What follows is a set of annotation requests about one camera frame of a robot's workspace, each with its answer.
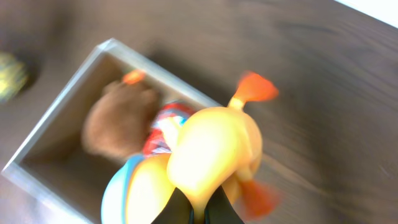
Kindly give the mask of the red toy truck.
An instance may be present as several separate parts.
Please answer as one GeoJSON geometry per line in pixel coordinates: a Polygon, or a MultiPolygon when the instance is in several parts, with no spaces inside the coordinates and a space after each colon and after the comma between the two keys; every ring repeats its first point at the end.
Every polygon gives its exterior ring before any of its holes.
{"type": "Polygon", "coordinates": [[[150,134],[144,144],[143,155],[151,157],[157,154],[170,154],[172,152],[167,143],[168,137],[175,138],[177,129],[196,112],[196,109],[184,101],[171,101],[166,103],[157,113],[150,134]]]}

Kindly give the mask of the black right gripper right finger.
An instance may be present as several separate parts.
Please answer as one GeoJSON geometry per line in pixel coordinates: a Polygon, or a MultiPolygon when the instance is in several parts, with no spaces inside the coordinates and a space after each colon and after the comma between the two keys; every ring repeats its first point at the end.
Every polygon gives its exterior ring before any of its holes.
{"type": "Polygon", "coordinates": [[[216,189],[206,205],[205,224],[244,224],[230,204],[222,186],[216,189]]]}

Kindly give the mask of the brown plush bear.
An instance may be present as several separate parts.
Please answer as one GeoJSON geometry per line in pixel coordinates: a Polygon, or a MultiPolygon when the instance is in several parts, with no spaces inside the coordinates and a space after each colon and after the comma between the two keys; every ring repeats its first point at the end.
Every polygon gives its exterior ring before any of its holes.
{"type": "Polygon", "coordinates": [[[145,77],[133,70],[103,88],[81,130],[87,153],[122,160],[142,151],[161,100],[145,77]]]}

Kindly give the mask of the yellow ball with blue letters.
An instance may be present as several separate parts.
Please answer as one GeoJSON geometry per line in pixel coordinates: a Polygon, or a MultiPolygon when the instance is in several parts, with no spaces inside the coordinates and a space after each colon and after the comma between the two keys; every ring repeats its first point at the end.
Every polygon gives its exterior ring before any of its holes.
{"type": "Polygon", "coordinates": [[[13,99],[29,79],[25,64],[13,54],[1,52],[1,103],[13,99]]]}

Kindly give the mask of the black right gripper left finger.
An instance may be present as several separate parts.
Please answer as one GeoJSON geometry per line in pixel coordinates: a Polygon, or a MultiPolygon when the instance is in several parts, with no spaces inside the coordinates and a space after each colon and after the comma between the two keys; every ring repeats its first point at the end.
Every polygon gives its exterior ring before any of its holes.
{"type": "Polygon", "coordinates": [[[183,192],[175,188],[164,209],[152,224],[193,224],[193,207],[183,192]]]}

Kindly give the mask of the orange duck toy blue cap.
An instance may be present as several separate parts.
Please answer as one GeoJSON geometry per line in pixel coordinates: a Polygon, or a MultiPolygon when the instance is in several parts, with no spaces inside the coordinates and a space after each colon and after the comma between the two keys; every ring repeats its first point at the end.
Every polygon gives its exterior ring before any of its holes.
{"type": "Polygon", "coordinates": [[[175,138],[168,137],[170,154],[127,160],[104,191],[101,221],[152,223],[178,188],[193,207],[193,223],[205,223],[206,205],[220,186],[243,222],[270,214],[278,194],[254,178],[262,136],[243,109],[249,101],[269,101],[278,94],[271,81],[246,72],[227,106],[197,111],[175,138]]]}

